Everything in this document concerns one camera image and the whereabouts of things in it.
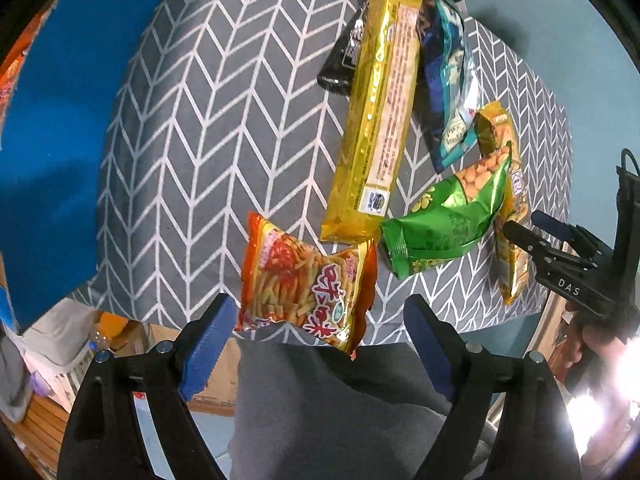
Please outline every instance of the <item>orange snack bag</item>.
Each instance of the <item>orange snack bag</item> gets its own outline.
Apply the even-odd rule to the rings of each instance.
[[[365,333],[377,276],[372,239],[325,256],[249,213],[236,330],[289,321],[351,354]]]

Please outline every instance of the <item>gray tablecloth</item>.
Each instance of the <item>gray tablecloth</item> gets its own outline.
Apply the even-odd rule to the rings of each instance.
[[[316,75],[355,3],[165,0],[158,7],[105,136],[101,261],[78,300],[183,327],[217,292],[239,297],[250,210],[322,250],[335,249],[319,244],[318,233],[348,101],[324,92]],[[565,220],[571,138],[563,108],[482,25],[468,18],[466,32],[483,102],[500,99],[514,117],[531,208]],[[475,147],[455,169],[478,157]],[[407,213],[440,179],[412,124],[389,215]],[[382,254],[379,263],[367,344],[406,338],[402,302],[414,292],[460,332],[536,312],[546,297],[531,282],[505,308],[492,232],[467,256],[403,282]],[[258,336],[315,341],[286,324]]]

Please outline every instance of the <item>silver bolt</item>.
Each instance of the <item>silver bolt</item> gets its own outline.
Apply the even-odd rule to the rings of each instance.
[[[100,350],[95,356],[95,362],[97,363],[103,363],[105,361],[108,361],[109,357],[111,357],[111,352],[109,352],[108,350]]]
[[[482,351],[482,345],[480,343],[476,343],[474,341],[469,341],[465,348],[471,352],[472,354],[479,354]]]
[[[535,363],[543,363],[545,361],[545,357],[537,350],[529,352],[529,359]]]
[[[174,343],[169,341],[168,339],[165,341],[161,341],[156,345],[156,352],[159,354],[166,354],[170,352],[174,347]]]

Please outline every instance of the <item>table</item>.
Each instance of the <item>table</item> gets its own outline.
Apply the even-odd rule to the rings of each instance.
[[[142,35],[105,136],[97,275],[74,297],[181,328],[220,291],[239,297],[246,217],[256,210],[318,243],[348,100],[316,75],[356,0],[165,0]],[[520,134],[532,210],[565,221],[572,145],[564,109],[527,64],[471,17],[466,34],[483,103],[500,99]],[[479,158],[476,146],[455,170]],[[401,216],[434,173],[412,126],[389,214]],[[530,280],[506,308],[493,233],[469,254],[397,280],[380,251],[365,344],[407,340],[402,302],[421,293],[459,332],[538,311]],[[316,344],[287,324],[242,336]]]

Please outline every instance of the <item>black snack bag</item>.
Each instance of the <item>black snack bag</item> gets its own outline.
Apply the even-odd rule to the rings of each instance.
[[[329,92],[343,95],[351,92],[368,2],[369,0],[358,0],[358,10],[347,23],[318,73],[318,84]]]

